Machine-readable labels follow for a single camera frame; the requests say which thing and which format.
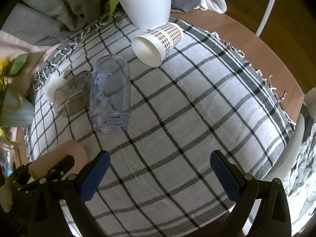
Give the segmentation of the white pot green plant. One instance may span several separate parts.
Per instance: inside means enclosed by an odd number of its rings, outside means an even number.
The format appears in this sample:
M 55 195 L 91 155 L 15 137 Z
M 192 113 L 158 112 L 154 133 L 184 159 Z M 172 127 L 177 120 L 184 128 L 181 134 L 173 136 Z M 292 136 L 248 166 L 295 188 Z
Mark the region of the white pot green plant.
M 154 29 L 169 21 L 171 0 L 110 0 L 111 16 L 118 5 L 138 29 Z

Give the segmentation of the smoky square glass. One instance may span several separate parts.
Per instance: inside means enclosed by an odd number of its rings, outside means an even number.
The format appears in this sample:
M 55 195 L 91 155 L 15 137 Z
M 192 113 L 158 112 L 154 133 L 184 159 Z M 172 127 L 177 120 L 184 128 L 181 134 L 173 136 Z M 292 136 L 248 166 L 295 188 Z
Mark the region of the smoky square glass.
M 82 71 L 55 91 L 54 109 L 63 117 L 70 117 L 89 108 L 92 75 Z

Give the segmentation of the sunflower bouquet blue vase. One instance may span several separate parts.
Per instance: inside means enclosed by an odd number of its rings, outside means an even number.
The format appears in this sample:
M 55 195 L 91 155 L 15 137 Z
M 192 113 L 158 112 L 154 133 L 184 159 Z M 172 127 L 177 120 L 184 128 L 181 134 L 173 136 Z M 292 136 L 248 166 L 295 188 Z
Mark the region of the sunflower bouquet blue vase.
M 1 59 L 1 141 L 12 147 L 18 143 L 11 140 L 6 129 L 29 128 L 35 115 L 34 105 L 9 83 L 23 71 L 27 59 L 28 54 Z

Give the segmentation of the grey curtain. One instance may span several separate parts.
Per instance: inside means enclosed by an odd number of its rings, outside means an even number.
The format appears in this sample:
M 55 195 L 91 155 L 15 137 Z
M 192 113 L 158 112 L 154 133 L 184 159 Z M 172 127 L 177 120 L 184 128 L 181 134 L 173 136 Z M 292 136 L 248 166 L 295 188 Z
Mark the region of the grey curtain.
M 1 30 L 31 45 L 53 46 L 101 16 L 110 0 L 1 0 Z M 171 0 L 172 12 L 194 9 L 223 14 L 225 0 Z

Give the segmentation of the houndstooth paper cup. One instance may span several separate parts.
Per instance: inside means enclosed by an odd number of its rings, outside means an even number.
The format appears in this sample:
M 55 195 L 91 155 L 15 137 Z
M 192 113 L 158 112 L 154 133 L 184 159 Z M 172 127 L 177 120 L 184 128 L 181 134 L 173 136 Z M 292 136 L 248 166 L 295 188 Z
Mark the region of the houndstooth paper cup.
M 149 67 L 159 67 L 183 36 L 184 31 L 179 25 L 166 23 L 136 36 L 131 46 L 141 62 Z

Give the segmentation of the white hoop stand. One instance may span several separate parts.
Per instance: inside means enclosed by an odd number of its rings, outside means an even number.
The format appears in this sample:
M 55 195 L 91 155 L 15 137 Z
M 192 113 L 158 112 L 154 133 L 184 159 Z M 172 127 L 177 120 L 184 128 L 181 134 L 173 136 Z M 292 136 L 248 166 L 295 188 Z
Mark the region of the white hoop stand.
M 275 1 L 276 0 L 269 0 L 268 1 L 268 4 L 267 4 L 267 7 L 265 9 L 265 13 L 263 14 L 263 17 L 262 17 L 262 20 L 257 28 L 257 31 L 256 31 L 256 36 L 259 37 L 263 31 L 263 29 L 265 28 L 265 25 L 269 19 L 269 16 L 271 15 L 271 12 L 272 12 L 272 9 L 273 9 L 273 6 L 275 4 Z

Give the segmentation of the white patterned cushion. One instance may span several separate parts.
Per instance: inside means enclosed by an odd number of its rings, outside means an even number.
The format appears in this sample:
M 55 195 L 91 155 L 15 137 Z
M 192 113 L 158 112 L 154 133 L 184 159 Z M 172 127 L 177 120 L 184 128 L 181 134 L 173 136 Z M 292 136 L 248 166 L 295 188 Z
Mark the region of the white patterned cushion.
M 315 89 L 304 98 L 295 132 L 266 180 L 282 180 L 292 235 L 301 233 L 315 216 Z

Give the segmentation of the pink cup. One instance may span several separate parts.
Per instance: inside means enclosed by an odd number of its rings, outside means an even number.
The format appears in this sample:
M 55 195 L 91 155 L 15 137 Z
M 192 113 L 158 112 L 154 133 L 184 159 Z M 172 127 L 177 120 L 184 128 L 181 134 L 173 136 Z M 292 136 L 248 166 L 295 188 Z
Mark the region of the pink cup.
M 30 164 L 28 167 L 31 179 L 28 183 L 40 179 L 40 177 L 45 176 L 48 170 L 55 166 L 67 155 L 74 157 L 74 166 L 62 177 L 64 180 L 69 174 L 78 174 L 80 170 L 88 163 L 88 157 L 84 147 L 74 140 L 68 140 L 63 144 L 60 144 L 53 151 L 43 154 L 38 159 Z

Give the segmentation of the checkered tablecloth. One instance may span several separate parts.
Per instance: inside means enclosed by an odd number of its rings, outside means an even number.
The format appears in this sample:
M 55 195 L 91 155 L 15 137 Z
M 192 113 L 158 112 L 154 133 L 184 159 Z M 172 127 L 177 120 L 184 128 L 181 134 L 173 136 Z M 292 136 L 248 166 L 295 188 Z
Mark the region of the checkered tablecloth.
M 139 30 L 117 12 L 61 43 L 31 89 L 31 159 L 67 140 L 82 144 L 89 159 L 110 153 L 110 168 L 86 204 L 107 236 L 185 236 L 205 226 L 233 206 L 211 170 L 211 152 L 262 179 L 294 130 L 273 86 L 241 51 L 217 33 L 177 24 L 182 41 L 151 68 L 131 47 Z M 58 115 L 44 89 L 49 76 L 70 79 L 109 54 L 130 66 L 130 122 L 127 131 L 97 133 L 86 111 Z

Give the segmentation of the white cup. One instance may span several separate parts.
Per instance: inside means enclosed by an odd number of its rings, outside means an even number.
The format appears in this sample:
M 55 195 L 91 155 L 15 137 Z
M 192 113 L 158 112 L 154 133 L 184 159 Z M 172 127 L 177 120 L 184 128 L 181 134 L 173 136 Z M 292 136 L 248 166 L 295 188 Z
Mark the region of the white cup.
M 51 75 L 46 83 L 46 88 L 44 90 L 44 98 L 53 103 L 55 99 L 55 92 L 56 90 L 64 85 L 66 80 L 58 75 Z

